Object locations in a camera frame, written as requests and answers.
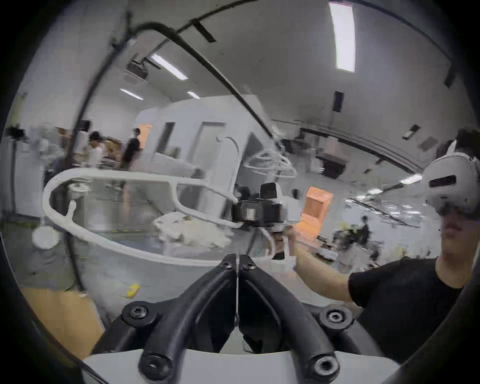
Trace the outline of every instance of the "ceiling vent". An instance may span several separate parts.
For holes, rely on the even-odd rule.
[[[432,136],[429,136],[421,144],[419,144],[418,148],[421,149],[423,152],[427,152],[429,149],[432,149],[437,144],[438,140]]]
[[[123,79],[130,84],[145,83],[148,78],[148,70],[145,64],[130,60],[125,68]]]
[[[417,124],[413,124],[412,127],[404,133],[402,139],[409,140],[419,129],[420,127]]]
[[[343,97],[345,94],[343,92],[335,91],[333,96],[333,112],[341,112],[343,105]]]

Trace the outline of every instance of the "doorway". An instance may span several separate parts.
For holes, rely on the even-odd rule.
[[[138,129],[140,130],[140,135],[137,139],[140,142],[140,149],[143,149],[147,142],[147,137],[150,134],[150,130],[152,129],[152,124],[140,124]]]
[[[220,152],[221,142],[217,136],[225,134],[225,124],[204,122],[198,130],[187,161],[207,173],[214,165]]]

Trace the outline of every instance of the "yellow object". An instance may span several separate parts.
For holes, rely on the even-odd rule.
[[[125,297],[128,299],[135,297],[139,289],[140,289],[140,286],[138,284],[130,285],[130,287],[127,290],[127,296]]]

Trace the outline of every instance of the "fluorescent light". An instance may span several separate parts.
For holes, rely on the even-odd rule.
[[[122,92],[125,92],[127,95],[130,95],[130,96],[135,97],[136,99],[139,99],[139,100],[143,100],[143,99],[144,99],[143,97],[140,97],[140,96],[136,95],[136,94],[133,93],[133,92],[127,91],[126,89],[120,88],[120,90],[121,90]]]
[[[370,195],[378,195],[379,193],[382,193],[383,191],[380,188],[373,188],[370,189],[367,193]]]
[[[187,93],[188,93],[191,97],[193,97],[194,99],[199,99],[199,98],[200,98],[195,92],[188,91]]]
[[[355,72],[355,22],[351,5],[330,2],[335,34],[336,67]]]
[[[415,175],[412,175],[410,177],[407,177],[406,179],[400,180],[402,184],[409,185],[416,183],[417,181],[420,181],[422,179],[422,175],[419,173],[416,173]]]
[[[168,61],[164,60],[162,57],[158,56],[156,53],[152,55],[152,60],[156,61],[160,64],[163,68],[167,71],[171,72],[175,76],[177,76],[180,80],[187,80],[188,77],[185,76],[182,72],[180,72],[177,68],[171,65]]]

